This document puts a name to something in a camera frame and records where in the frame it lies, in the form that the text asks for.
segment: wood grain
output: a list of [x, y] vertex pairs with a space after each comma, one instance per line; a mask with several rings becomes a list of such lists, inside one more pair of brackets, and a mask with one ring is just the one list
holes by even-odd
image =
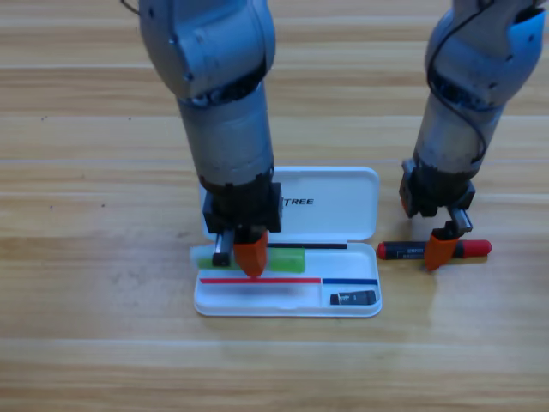
[[[275, 0], [278, 164], [380, 175], [368, 242], [444, 222], [401, 211], [446, 2]], [[0, 2], [0, 411], [549, 409], [549, 55], [474, 182], [486, 259], [380, 262], [367, 320], [204, 318], [202, 236], [173, 97], [114, 0]]]

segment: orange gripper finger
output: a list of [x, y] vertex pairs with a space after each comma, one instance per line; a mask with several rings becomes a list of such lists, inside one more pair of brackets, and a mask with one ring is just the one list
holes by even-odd
[[440, 240], [431, 235], [425, 248], [425, 266], [428, 270], [436, 270], [450, 261], [454, 256], [459, 239]]
[[267, 266], [268, 235], [265, 232], [256, 243], [234, 244], [234, 260], [250, 277], [260, 276]]

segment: gray robot arm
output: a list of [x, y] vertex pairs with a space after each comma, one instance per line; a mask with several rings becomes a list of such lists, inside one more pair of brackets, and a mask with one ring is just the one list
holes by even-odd
[[540, 58], [541, 3], [454, 0], [432, 33], [425, 57], [431, 94], [413, 158], [403, 163], [401, 200], [408, 217], [448, 209], [451, 220], [433, 231], [438, 240], [456, 241], [473, 229], [466, 212], [471, 179], [507, 102]]
[[[208, 194], [203, 214], [218, 234], [215, 265], [247, 246], [258, 276], [266, 233], [281, 230], [281, 188], [263, 78], [275, 58], [275, 28], [266, 0], [140, 0], [143, 43], [173, 92], [196, 173]], [[256, 246], [258, 256], [250, 257]]]

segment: black cable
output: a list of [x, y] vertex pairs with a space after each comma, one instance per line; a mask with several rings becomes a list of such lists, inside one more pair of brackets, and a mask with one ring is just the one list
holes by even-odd
[[127, 2], [127, 0], [120, 0], [120, 3], [126, 8], [128, 9], [129, 11], [131, 11], [132, 13], [136, 14], [136, 15], [139, 15], [139, 9], [135, 8], [134, 6], [132, 6], [131, 4], [129, 4]]
[[448, 32], [442, 39], [442, 41], [438, 44], [437, 48], [433, 52], [431, 56], [431, 60], [429, 60], [429, 64], [427, 65], [427, 84], [429, 85], [429, 89], [431, 90], [431, 93], [440, 101], [447, 109], [449, 109], [451, 112], [453, 112], [457, 117], [459, 117], [461, 120], [463, 120], [465, 123], [467, 123], [476, 133], [477, 137], [479, 138], [480, 143], [482, 144], [482, 150], [480, 150], [480, 153], [471, 160], [471, 163], [475, 163], [476, 161], [481, 160], [488, 150], [488, 147], [486, 145], [486, 139], [484, 135], [482, 134], [482, 131], [479, 129], [479, 126], [477, 126], [474, 121], [470, 118], [468, 118], [465, 114], [461, 113], [460, 111], [456, 110], [450, 103], [448, 103], [443, 96], [440, 95], [440, 93], [435, 89], [435, 87], [432, 84], [432, 75], [434, 72], [434, 63], [436, 58], [438, 57], [438, 54], [440, 54], [440, 51], [446, 44], [446, 42], [449, 40], [450, 37], [452, 37], [454, 34], [459, 32], [461, 29], [463, 29], [467, 24], [469, 24], [471, 21], [473, 21], [475, 18], [477, 18], [479, 15], [482, 15], [485, 11], [487, 11], [495, 2], [491, 1], [488, 5], [486, 5], [483, 9], [479, 10], [477, 13], [474, 13], [473, 15], [470, 15], [466, 20], [464, 20], [462, 23], [454, 27], [452, 30]]

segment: green eraser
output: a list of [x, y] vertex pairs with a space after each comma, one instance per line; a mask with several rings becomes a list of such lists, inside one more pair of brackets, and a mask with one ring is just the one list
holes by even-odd
[[[200, 257], [197, 260], [198, 269], [219, 269], [219, 270], [240, 270], [235, 263], [234, 257], [231, 258], [231, 264], [223, 268], [214, 266], [212, 257]], [[291, 248], [269, 248], [267, 250], [267, 268], [273, 272], [305, 272], [305, 249]]]

